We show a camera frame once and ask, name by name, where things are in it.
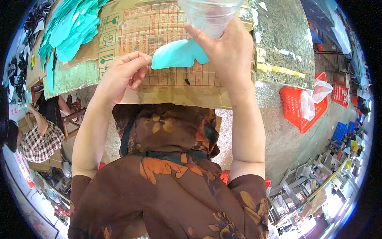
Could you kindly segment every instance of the green recycling symbol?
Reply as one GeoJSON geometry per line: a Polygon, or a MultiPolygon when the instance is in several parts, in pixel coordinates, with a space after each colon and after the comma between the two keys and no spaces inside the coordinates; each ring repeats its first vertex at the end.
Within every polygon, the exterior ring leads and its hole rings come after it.
{"type": "Polygon", "coordinates": [[[113,35],[110,35],[110,33],[106,34],[104,36],[104,41],[102,42],[102,45],[108,46],[113,42],[113,35]]]}

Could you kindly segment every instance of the black pants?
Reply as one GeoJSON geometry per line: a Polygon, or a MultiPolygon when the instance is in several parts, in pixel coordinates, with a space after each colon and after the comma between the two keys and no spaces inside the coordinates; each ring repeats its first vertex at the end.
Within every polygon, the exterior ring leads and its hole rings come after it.
{"type": "Polygon", "coordinates": [[[44,92],[42,92],[37,100],[37,105],[40,106],[39,113],[46,120],[57,125],[62,133],[64,133],[64,124],[62,123],[60,107],[58,106],[58,96],[45,100],[44,92]]]}

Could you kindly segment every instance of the blue basket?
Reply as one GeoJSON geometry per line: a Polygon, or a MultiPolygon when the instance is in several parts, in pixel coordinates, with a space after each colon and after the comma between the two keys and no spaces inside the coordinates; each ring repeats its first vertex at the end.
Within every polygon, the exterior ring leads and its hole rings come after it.
{"type": "Polygon", "coordinates": [[[356,123],[355,122],[349,122],[349,128],[348,128],[348,131],[350,132],[350,133],[353,133],[354,132],[354,128],[355,128],[355,126],[356,126],[356,123]]]}
{"type": "Polygon", "coordinates": [[[338,122],[337,128],[334,131],[334,134],[332,138],[338,140],[339,142],[342,141],[343,136],[346,134],[346,130],[348,129],[348,125],[345,125],[341,122],[338,122]]]}

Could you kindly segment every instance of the transparent plastic container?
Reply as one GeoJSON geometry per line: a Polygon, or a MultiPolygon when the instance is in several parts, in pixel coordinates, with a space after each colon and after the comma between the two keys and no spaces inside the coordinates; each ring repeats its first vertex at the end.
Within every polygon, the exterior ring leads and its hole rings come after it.
{"type": "Polygon", "coordinates": [[[223,34],[244,0],[178,0],[178,3],[186,13],[187,23],[216,39],[223,34]]]}

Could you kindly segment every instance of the yellow shirt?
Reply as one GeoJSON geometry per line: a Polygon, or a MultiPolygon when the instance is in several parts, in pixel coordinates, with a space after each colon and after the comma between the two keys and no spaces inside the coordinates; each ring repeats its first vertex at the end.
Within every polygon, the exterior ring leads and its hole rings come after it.
{"type": "Polygon", "coordinates": [[[350,150],[351,151],[358,151],[358,143],[355,140],[350,141],[350,150]]]}

